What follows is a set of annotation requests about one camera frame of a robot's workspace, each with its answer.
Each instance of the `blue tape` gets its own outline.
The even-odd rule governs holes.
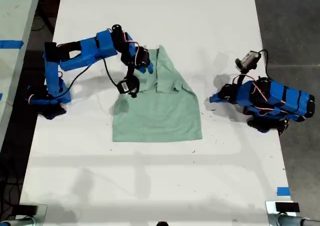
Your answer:
[[[0,41],[0,49],[21,49],[23,41]]]
[[[277,196],[290,196],[290,189],[288,187],[278,187],[276,191]]]

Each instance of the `white table surface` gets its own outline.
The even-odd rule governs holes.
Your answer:
[[[277,132],[261,134],[233,105],[205,102],[238,73],[237,57],[262,47],[255,1],[61,0],[53,40],[113,24],[141,45],[164,46],[198,96],[203,139],[113,143],[118,91],[98,62],[72,87],[66,115],[38,118],[21,202],[47,204],[50,224],[268,225],[265,201],[290,199],[276,194],[288,185]],[[122,79],[120,58],[107,63]],[[81,70],[63,74],[67,85]],[[250,75],[264,75],[262,60]]]
[[[0,40],[23,41],[19,49],[0,49],[0,151],[9,123],[38,0],[0,0]]]

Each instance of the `gray floor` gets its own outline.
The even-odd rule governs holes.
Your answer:
[[[255,0],[270,76],[320,97],[320,0]],[[280,137],[293,200],[320,219],[320,114],[291,122]]]

